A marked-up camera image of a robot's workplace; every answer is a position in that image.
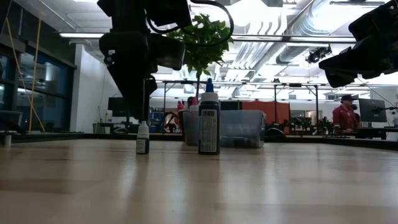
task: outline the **computer monitor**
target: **computer monitor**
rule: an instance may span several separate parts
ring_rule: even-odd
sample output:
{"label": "computer monitor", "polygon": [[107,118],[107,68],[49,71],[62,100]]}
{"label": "computer monitor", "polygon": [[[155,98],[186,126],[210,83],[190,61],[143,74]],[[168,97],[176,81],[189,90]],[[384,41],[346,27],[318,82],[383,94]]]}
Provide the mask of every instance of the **computer monitor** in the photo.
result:
{"label": "computer monitor", "polygon": [[361,121],[364,122],[387,122],[387,114],[384,109],[384,100],[359,99],[359,110]]}
{"label": "computer monitor", "polygon": [[109,97],[108,110],[111,110],[114,117],[127,117],[128,105],[123,97]]}

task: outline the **red shirt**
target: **red shirt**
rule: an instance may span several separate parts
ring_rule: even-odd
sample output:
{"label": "red shirt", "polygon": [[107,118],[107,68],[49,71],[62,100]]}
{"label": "red shirt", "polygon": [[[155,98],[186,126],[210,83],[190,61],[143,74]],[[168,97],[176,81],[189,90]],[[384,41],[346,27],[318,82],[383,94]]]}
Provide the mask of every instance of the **red shirt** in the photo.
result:
{"label": "red shirt", "polygon": [[353,109],[345,108],[343,105],[333,110],[333,124],[339,124],[342,130],[358,128]]}

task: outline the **man in red shirt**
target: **man in red shirt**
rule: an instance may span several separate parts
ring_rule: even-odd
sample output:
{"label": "man in red shirt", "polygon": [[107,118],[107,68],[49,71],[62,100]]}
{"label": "man in red shirt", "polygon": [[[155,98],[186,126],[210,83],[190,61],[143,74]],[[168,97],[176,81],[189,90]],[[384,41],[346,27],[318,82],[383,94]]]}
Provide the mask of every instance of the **man in red shirt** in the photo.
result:
{"label": "man in red shirt", "polygon": [[341,105],[333,110],[333,124],[344,133],[350,133],[359,127],[352,108],[351,95],[341,97]]}

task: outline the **green leaves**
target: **green leaves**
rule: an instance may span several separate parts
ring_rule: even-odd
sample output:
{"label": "green leaves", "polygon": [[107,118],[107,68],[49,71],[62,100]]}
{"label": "green leaves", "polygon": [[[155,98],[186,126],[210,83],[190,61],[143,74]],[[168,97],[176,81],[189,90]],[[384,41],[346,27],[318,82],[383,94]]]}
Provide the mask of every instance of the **green leaves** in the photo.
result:
{"label": "green leaves", "polygon": [[[225,21],[210,22],[209,15],[200,14],[192,19],[196,22],[194,26],[186,27],[188,33],[177,30],[167,34],[167,37],[180,40],[185,43],[212,44],[224,39],[230,31]],[[222,59],[224,52],[229,51],[229,43],[233,43],[230,38],[227,42],[213,47],[199,47],[195,44],[187,44],[185,47],[184,63],[188,71],[197,71],[197,78],[202,72],[211,75],[207,67],[211,63],[225,63]]]}

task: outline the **blue cap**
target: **blue cap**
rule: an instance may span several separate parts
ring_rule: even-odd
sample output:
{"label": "blue cap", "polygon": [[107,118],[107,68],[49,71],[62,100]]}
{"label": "blue cap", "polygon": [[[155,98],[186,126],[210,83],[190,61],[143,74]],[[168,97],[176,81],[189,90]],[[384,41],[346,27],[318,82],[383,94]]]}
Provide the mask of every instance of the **blue cap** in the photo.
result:
{"label": "blue cap", "polygon": [[213,83],[211,81],[211,78],[207,79],[206,92],[207,93],[214,93],[214,86],[213,86]]}

